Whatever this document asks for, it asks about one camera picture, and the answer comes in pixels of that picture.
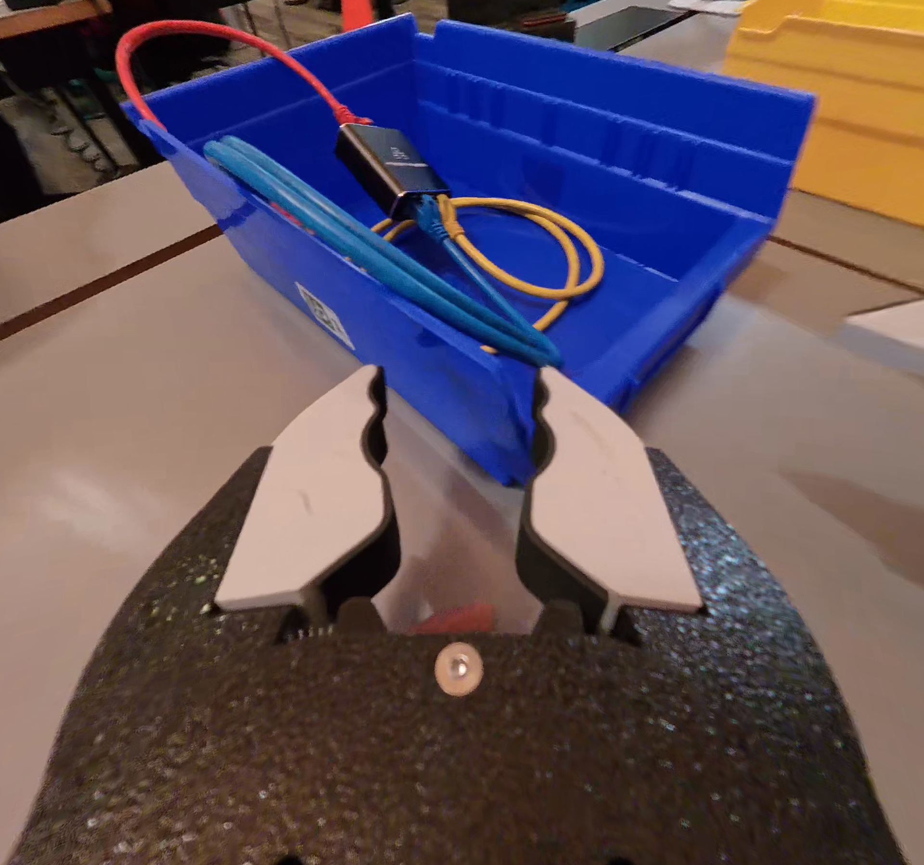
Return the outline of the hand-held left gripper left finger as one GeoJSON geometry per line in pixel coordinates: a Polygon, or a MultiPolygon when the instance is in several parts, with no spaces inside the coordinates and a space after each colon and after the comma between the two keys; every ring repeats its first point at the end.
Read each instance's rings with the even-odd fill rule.
{"type": "Polygon", "coordinates": [[[365,365],[274,440],[215,593],[224,612],[337,613],[397,575],[401,544],[383,465],[385,371],[365,365]]]}

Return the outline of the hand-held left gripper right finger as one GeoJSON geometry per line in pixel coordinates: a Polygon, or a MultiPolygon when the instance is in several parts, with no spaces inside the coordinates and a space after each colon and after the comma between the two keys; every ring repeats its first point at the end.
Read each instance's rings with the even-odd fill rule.
{"type": "Polygon", "coordinates": [[[694,616],[699,585],[640,437],[554,368],[536,374],[534,471],[515,569],[543,604],[570,602],[583,628],[617,628],[629,609],[694,616]]]}

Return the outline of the blue plastic bin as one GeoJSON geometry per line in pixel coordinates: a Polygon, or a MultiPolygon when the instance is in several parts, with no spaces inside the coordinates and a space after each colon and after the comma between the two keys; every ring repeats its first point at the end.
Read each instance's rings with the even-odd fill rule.
{"type": "MultiPolygon", "coordinates": [[[[398,129],[455,197],[559,212],[603,278],[549,328],[572,382],[619,411],[699,327],[779,216],[813,97],[455,21],[405,15],[294,50],[333,95],[398,129]]],[[[231,135],[365,226],[385,218],[334,155],[337,124],[264,59],[160,90],[128,117],[240,258],[504,485],[532,471],[535,371],[479,350],[289,222],[204,155],[231,135]]]]}

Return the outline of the black network splitter box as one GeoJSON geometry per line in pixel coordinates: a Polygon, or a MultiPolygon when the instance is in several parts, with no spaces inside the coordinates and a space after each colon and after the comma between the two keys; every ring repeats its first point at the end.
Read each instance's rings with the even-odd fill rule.
{"type": "Polygon", "coordinates": [[[445,180],[400,130],[343,124],[334,154],[387,219],[416,220],[423,198],[452,195],[445,180]]]}

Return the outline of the yellow plastic bin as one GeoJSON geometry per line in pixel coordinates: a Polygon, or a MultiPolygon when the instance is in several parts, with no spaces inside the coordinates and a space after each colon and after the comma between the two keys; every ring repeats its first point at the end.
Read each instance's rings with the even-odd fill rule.
{"type": "Polygon", "coordinates": [[[722,70],[815,95],[794,188],[923,224],[923,0],[751,0],[722,70]]]}

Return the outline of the grey desk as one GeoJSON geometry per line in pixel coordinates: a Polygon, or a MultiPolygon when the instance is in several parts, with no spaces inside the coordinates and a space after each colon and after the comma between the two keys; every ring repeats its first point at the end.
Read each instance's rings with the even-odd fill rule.
{"type": "MultiPolygon", "coordinates": [[[[922,234],[804,194],[630,411],[777,576],[922,863],[922,379],[833,340],[922,290],[922,234]]],[[[2,227],[2,863],[64,708],[142,573],[358,363],[253,273],[167,164],[2,227]],[[193,247],[127,278],[156,249],[193,247]]]]}

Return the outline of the black flat tablet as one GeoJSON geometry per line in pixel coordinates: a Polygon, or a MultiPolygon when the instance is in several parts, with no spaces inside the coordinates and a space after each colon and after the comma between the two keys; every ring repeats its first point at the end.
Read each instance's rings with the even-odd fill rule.
{"type": "Polygon", "coordinates": [[[598,52],[620,52],[692,16],[690,10],[632,4],[578,27],[574,43],[598,52]]]}

